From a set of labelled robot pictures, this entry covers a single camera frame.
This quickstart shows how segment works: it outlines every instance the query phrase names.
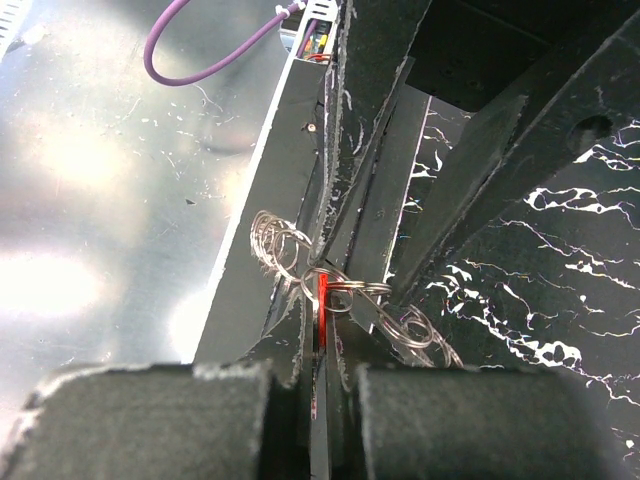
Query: wire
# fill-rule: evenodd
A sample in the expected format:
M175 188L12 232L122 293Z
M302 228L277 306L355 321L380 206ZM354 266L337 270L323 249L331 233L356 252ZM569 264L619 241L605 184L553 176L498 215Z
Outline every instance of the wire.
M331 55L327 53L314 53L305 57L305 60L317 60L318 62L328 62L331 60Z
M153 52L156 48L158 40L160 39L160 36L162 35L162 32L164 32L165 28L167 28L167 25L169 25L171 20L173 20L173 17L175 17L180 12L180 10L182 10L190 1L191 0L174 0L173 2L171 2L171 4L162 13L162 15L160 15L160 18L158 18L155 25L151 29L151 32L147 37L147 43L144 47L144 68L147 70L147 73L152 79L168 87L182 87L184 85L190 85L192 83L199 82L200 80L207 78L215 73L218 73L224 67L237 60L238 57L240 57L243 53L253 47L253 45L255 45L258 40L269 33L269 31L274 27L278 26L280 22L288 18L292 13L298 12L301 8L304 8L301 7L301 5L306 5L305 3L298 1L292 3L287 8L282 9L282 11L278 13L278 15L267 22L260 30L254 33L234 52L220 60L218 63L211 65L209 68L184 78L168 78L159 74L153 66Z
M378 318L373 320L376 327L396 347L408 347L413 356L422 365L429 367L435 365L423 351L433 345L439 347L445 367L451 365L462 366L462 360L456 351L433 327L426 315L415 306L409 305L399 321L383 309L387 305L380 305L377 299L391 293L391 287L386 283L351 280L337 268L328 265L324 267L309 267L298 277L300 249L309 250L311 248L311 240L304 232L297 230L294 224L271 212L262 210L256 214L251 224L249 243L251 252L267 270L276 273L277 279L283 278L287 288L289 285L299 286L302 293L311 300L314 307L324 306L321 310L325 315L326 312L349 312L353 306L354 293L356 293L377 312ZM318 288L318 296L316 296L309 287L309 281L313 278L318 278L319 282L324 282L326 280L320 280L320 276L323 274L328 275L334 281L330 280L326 288ZM329 301L326 297L328 292L342 292L344 294L340 306L327 304ZM414 331L409 329L410 326L414 327ZM319 329L324 328L326 332L326 317L324 321L319 319L318 327Z
M300 47L298 47L298 53L296 54L296 57L302 58L302 55L304 54L304 50L305 48L307 48L307 43L309 43L309 40L311 39L311 35L313 35L313 32L315 31L317 26L318 26L318 20L314 18L313 20L311 20L311 23L309 23L309 28L307 28L307 31L305 32L304 37L302 37L302 43L300 43Z

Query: metal ring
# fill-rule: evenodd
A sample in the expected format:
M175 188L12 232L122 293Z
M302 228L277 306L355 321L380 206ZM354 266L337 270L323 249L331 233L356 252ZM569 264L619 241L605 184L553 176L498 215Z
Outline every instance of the metal ring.
M336 270L336 269L329 269L329 268L323 268L323 267L311 267L309 268L307 271L305 271L302 276L300 277L300 288L302 289L302 292L304 293L304 295L311 300L312 302L314 302L314 304L318 303L318 298L313 294L313 292L311 291L311 289L309 288L309 286L307 285L307 280L311 277L311 275L314 274L318 274L318 273L325 273L327 275L330 275L334 278L338 278L340 280L344 279L345 276L342 272ZM349 305L349 310L351 309L351 306L353 305L353 293L351 293L351 305Z
M311 248L311 240L295 225L270 213L266 210L259 211L251 224L249 237L251 251L258 260L270 271L281 275L290 283L300 284L304 295L318 306L318 298L308 286L308 280L320 273L332 277L335 281L329 282L329 294L345 293L349 296L350 302L343 307L326 306L328 311L334 313L344 313L353 307L354 295L356 292L365 298L376 309L378 313L378 325L392 342L408 347L415 357L426 366L434 366L433 361L427 356L424 349L436 344L442 351L445 366L452 364L462 366L462 361L455 350L445 341L442 335L433 328L429 319L418 308L410 305L407 312L396 320L384 310L384 304L380 305L379 297L391 293L391 287L386 283L364 282L351 280L343 272L333 265L325 267L310 267L296 277L296 268L300 260L300 247ZM293 258L286 263L286 258L291 254L289 241L294 244ZM409 328L416 326L425 332L425 336L416 339Z

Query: metal wire puzzle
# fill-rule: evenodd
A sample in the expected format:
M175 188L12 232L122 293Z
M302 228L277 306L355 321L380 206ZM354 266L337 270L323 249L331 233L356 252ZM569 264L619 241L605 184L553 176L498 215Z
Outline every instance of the metal wire puzzle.
M435 367L434 362L424 352L427 347L435 345L442 352L445 367L462 366L462 360L455 350L417 307L409 305L399 320L384 310L386 304L381 300L391 293L388 284L351 280L328 262L325 262L324 267L308 267L298 276L296 271L299 267L300 249L309 250L311 240L293 224L273 213L260 211L251 225L250 243L252 253L269 272L275 273L290 285L299 285L316 308L319 305L318 298L309 287L309 282L324 273L333 279L329 282L328 289L334 295L334 301L328 302L326 310L334 313L350 311L355 293L376 310L376 326L381 328L383 333L386 332L394 346L409 348L424 366Z

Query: white vein pattern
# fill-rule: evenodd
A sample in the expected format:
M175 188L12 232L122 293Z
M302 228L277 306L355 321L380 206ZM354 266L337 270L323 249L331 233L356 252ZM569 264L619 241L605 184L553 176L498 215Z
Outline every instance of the white vein pattern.
M437 178L468 117L432 108L448 113L431 113L416 184ZM465 362L524 362L581 379L640 479L639 170L636 121L480 232L428 284L421 308ZM409 189L405 213L425 208L419 192ZM478 347L459 348L463 336Z

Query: silver metal surface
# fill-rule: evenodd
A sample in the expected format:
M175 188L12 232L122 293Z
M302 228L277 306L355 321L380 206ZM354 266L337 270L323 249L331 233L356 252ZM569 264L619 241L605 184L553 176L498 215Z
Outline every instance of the silver metal surface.
M34 0L1 60L0 443L50 370L195 353L286 52L274 32L198 87L156 85L142 49L168 3ZM208 66L274 5L193 0L158 68Z

